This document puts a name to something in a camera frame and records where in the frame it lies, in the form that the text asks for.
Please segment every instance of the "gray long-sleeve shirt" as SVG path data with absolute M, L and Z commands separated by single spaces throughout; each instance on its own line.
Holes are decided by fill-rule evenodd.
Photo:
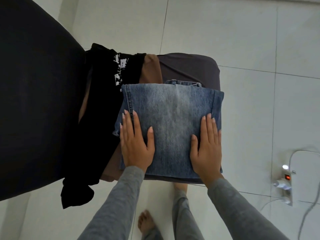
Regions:
M 140 168 L 127 167 L 78 239 L 127 240 L 143 178 Z M 214 181 L 208 189 L 208 196 L 233 239 L 288 240 L 227 180 L 219 178 Z

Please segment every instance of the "hand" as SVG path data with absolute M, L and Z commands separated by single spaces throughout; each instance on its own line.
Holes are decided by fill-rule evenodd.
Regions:
M 200 176 L 207 188 L 217 178 L 223 178 L 220 173 L 221 130 L 218 132 L 216 121 L 214 118 L 211 119 L 211 114 L 201 119 L 199 151 L 197 137 L 191 136 L 190 159 L 193 170 Z
M 141 168 L 146 173 L 155 153 L 153 129 L 152 127 L 148 129 L 146 146 L 137 113 L 133 111 L 134 129 L 129 112 L 125 110 L 124 113 L 122 114 L 123 125 L 120 124 L 120 145 L 124 164 L 126 167 L 136 166 Z

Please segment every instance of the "white cable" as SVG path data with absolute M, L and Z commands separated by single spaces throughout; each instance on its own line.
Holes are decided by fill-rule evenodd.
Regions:
M 262 206 L 260 212 L 262 212 L 263 208 L 264 208 L 266 205 L 268 205 L 268 204 L 270 204 L 271 202 L 274 202 L 274 201 L 276 201 L 276 200 L 282 200 L 282 199 L 281 199 L 281 198 L 277 198 L 277 199 L 274 199 L 274 200 L 271 200 L 271 201 L 265 203 L 264 206 Z
M 295 151 L 294 153 L 292 153 L 291 156 L 290 156 L 290 159 L 289 159 L 289 170 L 290 170 L 290 165 L 291 165 L 291 158 L 292 158 L 292 156 L 293 156 L 296 152 L 313 152 L 313 151 L 297 150 L 297 151 Z M 319 182 L 318 191 L 317 191 L 317 195 L 316 195 L 316 197 L 315 197 L 314 202 L 313 202 L 312 205 L 306 210 L 306 212 L 304 213 L 304 215 L 303 215 L 303 217 L 302 217 L 302 221 L 301 221 L 301 224 L 300 224 L 300 227 L 299 227 L 299 232 L 298 232 L 298 240 L 300 240 L 300 236 L 301 236 L 301 233 L 302 233 L 302 228 L 303 228 L 304 222 L 305 222 L 305 220 L 306 220 L 306 217 L 307 217 L 307 215 L 310 213 L 310 211 L 315 207 L 315 205 L 318 203 L 319 197 L 320 197 L 320 182 Z

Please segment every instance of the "folded blue jeans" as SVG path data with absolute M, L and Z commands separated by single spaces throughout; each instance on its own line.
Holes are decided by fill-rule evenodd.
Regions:
M 221 129 L 221 105 L 224 93 L 203 88 L 198 82 L 168 80 L 165 84 L 122 85 L 123 103 L 114 125 L 120 134 L 122 113 L 126 109 L 133 121 L 133 110 L 139 116 L 142 136 L 154 130 L 155 153 L 146 174 L 176 178 L 199 178 L 190 161 L 191 135 L 200 143 L 201 118 L 209 113 Z

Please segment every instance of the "tile floor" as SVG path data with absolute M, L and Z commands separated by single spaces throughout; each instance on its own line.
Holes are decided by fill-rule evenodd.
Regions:
M 276 0 L 79 0 L 73 32 L 84 48 L 95 42 L 126 53 L 184 52 L 215 59 L 225 92 L 224 175 L 259 210 L 280 196 L 270 181 L 280 175 L 293 150 L 320 151 L 320 5 Z M 310 167 L 304 173 L 318 182 L 319 173 L 310 172 L 319 169 L 309 171 Z M 44 239 L 35 227 L 46 229 L 38 233 L 46 239 L 77 238 L 114 183 L 100 182 L 93 202 L 67 210 L 56 197 L 60 186 L 48 185 L 31 196 L 21 239 Z M 141 238 L 137 219 L 146 208 L 163 237 L 173 239 L 172 191 L 167 182 L 143 182 L 129 239 Z M 187 195 L 204 237 L 231 239 L 206 188 L 190 185 Z M 292 208 L 276 201 L 262 214 L 290 239 L 297 239 L 310 205 L 301 202 Z M 301 239 L 317 239 L 319 224 L 317 205 Z

